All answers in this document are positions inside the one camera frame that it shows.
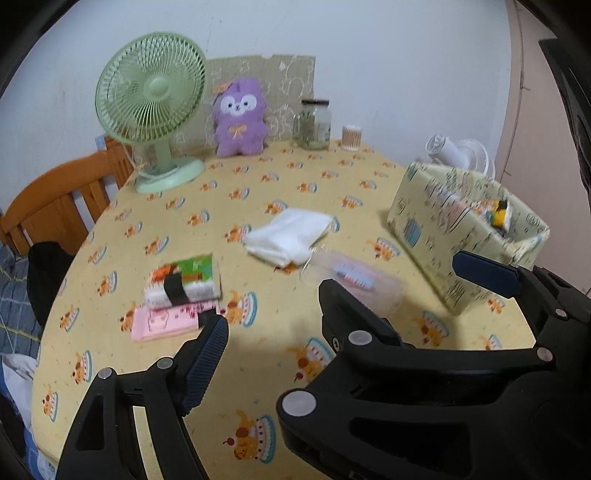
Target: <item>jar lid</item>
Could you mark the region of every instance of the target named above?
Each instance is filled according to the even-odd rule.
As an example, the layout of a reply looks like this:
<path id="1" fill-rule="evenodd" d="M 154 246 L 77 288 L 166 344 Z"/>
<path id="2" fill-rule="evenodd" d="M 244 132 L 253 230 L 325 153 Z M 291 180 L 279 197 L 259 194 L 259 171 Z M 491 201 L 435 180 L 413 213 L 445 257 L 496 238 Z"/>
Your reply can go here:
<path id="1" fill-rule="evenodd" d="M 328 106 L 329 101 L 322 98 L 302 98 L 302 105 L 325 105 Z"/>

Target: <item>yellow box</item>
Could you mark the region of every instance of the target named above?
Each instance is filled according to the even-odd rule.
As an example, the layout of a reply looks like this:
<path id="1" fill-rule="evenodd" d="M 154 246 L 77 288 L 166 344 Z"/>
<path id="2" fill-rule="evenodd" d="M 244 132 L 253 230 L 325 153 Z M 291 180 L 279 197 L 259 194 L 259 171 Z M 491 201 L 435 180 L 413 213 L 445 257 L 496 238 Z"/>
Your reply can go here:
<path id="1" fill-rule="evenodd" d="M 511 226 L 503 238 L 469 208 L 479 200 L 506 199 Z M 460 250 L 505 265 L 531 269 L 550 228 L 503 185 L 482 174 L 412 163 L 388 212 L 394 235 L 453 313 L 486 301 L 491 292 L 457 277 L 452 258 Z"/>

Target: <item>wooden chair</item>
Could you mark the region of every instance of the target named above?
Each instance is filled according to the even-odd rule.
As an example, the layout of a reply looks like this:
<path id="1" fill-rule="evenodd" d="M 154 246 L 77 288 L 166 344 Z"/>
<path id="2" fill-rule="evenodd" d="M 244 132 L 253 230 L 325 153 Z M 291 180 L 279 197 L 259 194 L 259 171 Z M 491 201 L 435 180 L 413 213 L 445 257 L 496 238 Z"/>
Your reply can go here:
<path id="1" fill-rule="evenodd" d="M 79 190 L 96 222 L 109 204 L 101 179 L 113 175 L 121 188 L 133 172 L 124 146 L 106 139 L 107 150 L 78 158 L 44 173 L 29 184 L 0 215 L 0 240 L 20 255 L 33 243 L 53 240 L 74 255 L 88 235 L 72 193 Z"/>

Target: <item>round table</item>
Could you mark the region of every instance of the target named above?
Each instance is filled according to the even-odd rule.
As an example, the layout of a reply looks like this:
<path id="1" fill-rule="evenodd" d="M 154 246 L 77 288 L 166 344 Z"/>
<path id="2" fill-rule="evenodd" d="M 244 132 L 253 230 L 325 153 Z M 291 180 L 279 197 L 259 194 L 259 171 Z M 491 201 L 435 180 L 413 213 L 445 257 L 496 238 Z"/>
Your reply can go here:
<path id="1" fill-rule="evenodd" d="M 212 252 L 230 337 L 203 403 L 185 417 L 197 453 L 214 480 L 325 478 L 284 446 L 275 414 L 282 392 L 305 386 L 333 358 L 320 331 L 317 290 L 297 269 L 273 268 L 241 244 L 251 229 L 288 207 L 334 216 L 322 243 L 407 283 L 402 306 L 390 318 L 405 341 L 444 349 L 534 343 L 513 300 L 449 314 L 387 230 L 404 169 L 383 155 L 367 147 L 344 152 L 336 142 L 320 152 L 278 142 L 256 157 L 209 158 L 206 164 L 195 181 L 149 196 L 137 194 L 130 179 L 76 255 L 43 334 L 33 388 L 34 437 L 56 463 L 101 368 L 120 374 L 146 369 L 196 334 L 131 340 L 134 308 L 150 271 Z M 135 414 L 148 477 L 162 478 L 144 411 Z"/>

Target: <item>glass jar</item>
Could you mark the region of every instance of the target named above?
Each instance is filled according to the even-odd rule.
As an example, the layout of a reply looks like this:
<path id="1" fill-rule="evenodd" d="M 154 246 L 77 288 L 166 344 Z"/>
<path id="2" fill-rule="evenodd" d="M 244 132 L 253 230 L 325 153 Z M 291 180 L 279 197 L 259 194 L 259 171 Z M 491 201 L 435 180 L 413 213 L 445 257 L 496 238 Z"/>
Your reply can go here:
<path id="1" fill-rule="evenodd" d="M 330 144 L 330 121 L 332 113 L 329 101 L 305 98 L 301 101 L 301 112 L 294 118 L 293 138 L 295 143 L 306 150 L 323 150 Z"/>

